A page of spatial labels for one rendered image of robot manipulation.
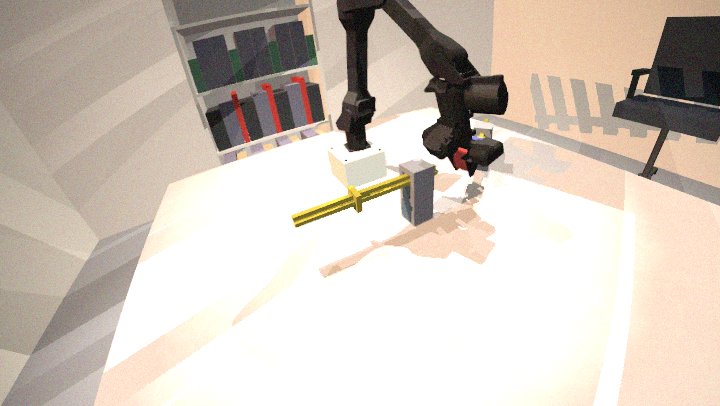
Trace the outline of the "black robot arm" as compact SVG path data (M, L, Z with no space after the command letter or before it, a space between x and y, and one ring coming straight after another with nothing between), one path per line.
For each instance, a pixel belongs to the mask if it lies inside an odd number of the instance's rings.
M367 39L376 9L384 10L414 41L434 76L424 91L436 94L440 115L455 117L467 110L503 115L507 111L509 92L504 76L481 76L468 60L466 49L437 31L408 0L337 0L337 8L347 37L348 91L336 125L345 132L343 145L349 153L372 148L367 142L365 125L372 122L376 99L368 91ZM442 123L442 119L438 120ZM454 123L450 122L450 126L442 123L422 144L428 153L444 160L464 144L464 137Z

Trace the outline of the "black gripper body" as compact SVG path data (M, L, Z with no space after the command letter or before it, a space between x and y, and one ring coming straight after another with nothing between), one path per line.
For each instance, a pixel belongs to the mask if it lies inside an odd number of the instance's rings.
M473 116L473 113L467 110L467 112L465 111L465 113L462 115L457 115L455 117L440 115L439 118L442 119L442 123L444 125L450 126L451 122L458 126L460 132L463 134L464 137L464 144L460 145L459 147L467 149L467 156L470 156L471 161L483 167L487 167L493 161L496 161L496 159L499 158L500 155L503 155L504 145L502 142L488 137L477 140L472 139L472 137L476 134L476 130L472 129L470 124L470 118L472 118ZM442 124L441 121L438 119L437 122L434 123L432 126L424 129L422 134L423 141L432 132L433 129L438 127L438 124Z

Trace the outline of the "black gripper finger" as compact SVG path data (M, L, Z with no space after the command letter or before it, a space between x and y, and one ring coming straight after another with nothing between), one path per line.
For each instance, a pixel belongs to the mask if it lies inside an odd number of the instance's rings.
M462 156L461 159L465 160L465 162L466 162L466 168L467 168L467 173L468 173L469 177L474 176L474 173L476 171L478 164L471 161L470 156L467 156L467 154Z
M449 162L451 163L452 167L454 167L454 169L457 171L457 170L459 170L459 169L454 166L453 157L454 157L454 155L453 155L452 157L447 156L447 158L448 158Z

